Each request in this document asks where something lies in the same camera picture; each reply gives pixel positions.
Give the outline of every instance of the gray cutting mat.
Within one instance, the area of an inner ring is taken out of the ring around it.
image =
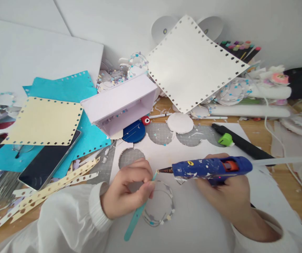
[[[172,138],[172,132],[168,128],[166,123],[151,123],[150,125],[145,126],[146,132],[149,134],[150,139],[156,144],[169,144]],[[192,131],[186,134],[177,134],[178,140],[189,147],[196,146],[200,143],[200,140],[207,139],[210,143],[215,146],[223,147],[218,143],[220,139],[220,135],[215,132],[215,130],[211,126],[199,126],[195,125]],[[109,182],[110,173],[113,164],[113,157],[115,154],[115,148],[113,145],[109,146],[109,153],[107,154],[106,163],[103,162],[103,158],[105,157],[104,152],[101,152],[101,159],[97,165],[90,171],[90,173],[94,173],[99,171],[98,177],[88,180],[87,183],[97,184],[103,181]],[[123,151],[120,159],[119,159],[119,168],[127,166],[134,162],[135,160],[144,157],[144,154],[137,149],[126,149]]]

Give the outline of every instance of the small paper box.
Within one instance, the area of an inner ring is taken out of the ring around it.
[[[130,79],[81,101],[90,122],[112,136],[148,114],[157,86],[146,76]]]

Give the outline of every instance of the wooden desk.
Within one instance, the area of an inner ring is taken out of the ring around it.
[[[160,110],[166,109],[166,111],[174,112],[172,110],[172,103],[168,98],[161,98],[160,101],[156,104],[157,108]],[[159,111],[153,110],[151,115],[158,115]],[[152,119],[152,122],[162,122],[164,123],[168,117],[155,118]],[[237,123],[239,117],[229,117],[227,122]],[[211,125],[213,122],[224,122],[224,120],[210,120],[210,119],[201,119],[195,120],[195,124],[201,125]],[[246,132],[250,141],[261,147],[264,151],[270,153],[271,145],[271,134],[265,129],[263,121],[239,121],[239,124]],[[294,177],[290,174],[287,167],[284,164],[274,167],[275,172],[272,172],[274,179],[278,183],[281,191],[285,195],[289,204],[295,210],[300,218],[302,219],[302,189],[301,186],[297,183]],[[5,212],[0,212],[0,218],[3,217]],[[0,242],[2,242],[7,237],[16,233],[20,229],[24,228],[29,223],[35,221],[39,217],[40,208],[36,208],[28,214],[24,215],[22,218],[9,224],[9,221],[0,228]]]

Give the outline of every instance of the person's left hand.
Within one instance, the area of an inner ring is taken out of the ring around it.
[[[119,170],[108,191],[101,196],[101,204],[105,215],[114,220],[141,207],[148,198],[153,198],[155,182],[151,181],[153,172],[145,158]],[[131,193],[128,185],[143,181],[144,184],[135,193]]]

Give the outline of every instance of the white sweater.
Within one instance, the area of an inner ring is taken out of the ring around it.
[[[106,252],[108,231],[113,221],[103,213],[99,197],[107,188],[104,182],[95,186],[82,184],[53,194],[43,204],[39,219],[2,242],[0,252]],[[302,252],[300,237],[284,230],[270,215],[257,212],[282,235],[281,239],[270,243],[252,241],[232,226],[236,238],[234,253]]]

